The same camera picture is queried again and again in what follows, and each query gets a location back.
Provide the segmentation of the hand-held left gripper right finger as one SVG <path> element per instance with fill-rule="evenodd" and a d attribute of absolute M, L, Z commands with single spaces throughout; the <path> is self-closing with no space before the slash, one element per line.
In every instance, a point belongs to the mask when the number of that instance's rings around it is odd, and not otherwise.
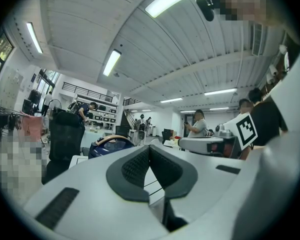
<path fill-rule="evenodd" d="M 174 215 L 187 223 L 234 223 L 252 186 L 252 159 L 231 159 L 189 153 L 162 145 L 151 151 L 192 164 L 197 181 L 190 192 L 170 200 Z"/>

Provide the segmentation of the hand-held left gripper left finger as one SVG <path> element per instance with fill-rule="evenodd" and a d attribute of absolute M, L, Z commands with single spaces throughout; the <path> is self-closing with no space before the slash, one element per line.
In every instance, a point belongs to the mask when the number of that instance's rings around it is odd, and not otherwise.
<path fill-rule="evenodd" d="M 24 205 L 34 218 L 33 229 L 48 240 L 159 240 L 168 230 L 145 202 L 122 199 L 108 185 L 106 171 L 118 159 L 141 147 L 88 159 L 66 170 L 36 192 Z M 78 190 L 53 229 L 38 221 L 39 214 L 65 188 Z"/>

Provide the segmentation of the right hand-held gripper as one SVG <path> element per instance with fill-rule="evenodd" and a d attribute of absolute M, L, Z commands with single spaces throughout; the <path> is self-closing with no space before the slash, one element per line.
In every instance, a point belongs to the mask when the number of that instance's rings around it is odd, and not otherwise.
<path fill-rule="evenodd" d="M 258 134 L 251 115 L 244 113 L 219 124 L 215 128 L 214 137 L 221 141 L 208 143 L 208 137 L 183 137 L 178 140 L 178 146 L 191 153 L 209 153 L 217 157 L 240 159 L 244 150 L 252 146 Z"/>

